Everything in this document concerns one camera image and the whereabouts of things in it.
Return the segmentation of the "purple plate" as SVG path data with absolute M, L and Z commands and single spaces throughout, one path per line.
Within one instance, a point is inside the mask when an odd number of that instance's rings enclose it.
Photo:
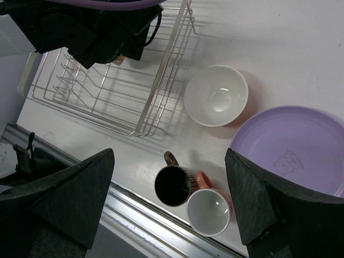
M 343 197 L 343 123 L 321 111 L 262 111 L 239 128 L 230 148 L 286 180 Z

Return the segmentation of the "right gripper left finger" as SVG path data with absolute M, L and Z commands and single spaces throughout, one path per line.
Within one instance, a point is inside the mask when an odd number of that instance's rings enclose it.
M 85 257 L 92 248 L 115 159 L 105 149 L 1 193 L 1 257 Z

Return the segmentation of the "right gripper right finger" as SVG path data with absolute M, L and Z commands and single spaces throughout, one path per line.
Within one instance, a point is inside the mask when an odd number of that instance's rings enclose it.
M 225 166 L 249 257 L 343 257 L 343 198 L 292 183 L 230 148 Z

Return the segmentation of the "orange bowl white inside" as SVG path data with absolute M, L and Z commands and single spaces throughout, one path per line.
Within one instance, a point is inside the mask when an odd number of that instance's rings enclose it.
M 257 110 L 249 74 L 226 65 L 201 69 L 185 87 L 186 113 L 206 127 L 240 126 Z

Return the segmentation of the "pink mug white inside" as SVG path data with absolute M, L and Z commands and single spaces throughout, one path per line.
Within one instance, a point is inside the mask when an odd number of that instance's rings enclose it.
M 205 236 L 215 237 L 227 229 L 233 212 L 229 194 L 215 188 L 203 171 L 196 172 L 199 187 L 189 198 L 186 214 L 192 229 Z

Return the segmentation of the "aluminium rail frame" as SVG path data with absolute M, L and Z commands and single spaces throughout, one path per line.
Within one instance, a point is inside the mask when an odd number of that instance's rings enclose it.
M 89 256 L 99 257 L 101 249 L 114 256 L 120 242 L 147 257 L 247 257 L 235 222 L 212 238 L 196 233 L 188 224 L 185 208 L 167 207 L 154 193 L 154 177 L 163 166 L 164 151 L 172 150 L 158 136 L 126 137 L 105 130 L 81 129 L 74 137 L 66 131 L 57 134 L 39 131 L 33 146 L 41 148 L 68 164 L 99 150 L 112 148 L 115 167 L 96 236 Z

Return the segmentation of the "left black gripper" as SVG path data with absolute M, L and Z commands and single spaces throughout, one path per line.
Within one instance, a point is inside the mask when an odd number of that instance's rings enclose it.
M 1 1 L 1 56 L 66 48 L 84 68 L 141 59 L 162 20 L 161 1 Z

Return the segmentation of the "black mug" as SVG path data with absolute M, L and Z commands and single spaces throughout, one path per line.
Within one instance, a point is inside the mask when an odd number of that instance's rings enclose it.
M 157 198 L 170 207 L 178 207 L 188 201 L 190 196 L 199 189 L 195 172 L 181 167 L 170 151 L 163 155 L 166 166 L 157 174 L 154 190 Z

